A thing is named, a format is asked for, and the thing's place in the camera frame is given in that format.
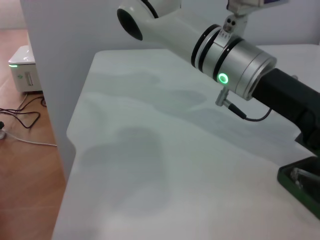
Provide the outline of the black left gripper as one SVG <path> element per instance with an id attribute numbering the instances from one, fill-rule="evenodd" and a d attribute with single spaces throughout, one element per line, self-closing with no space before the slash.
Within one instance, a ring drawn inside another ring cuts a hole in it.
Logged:
<path id="1" fill-rule="evenodd" d="M 253 98 L 296 125 L 297 143 L 320 155 L 320 93 L 274 68 L 258 81 Z"/>

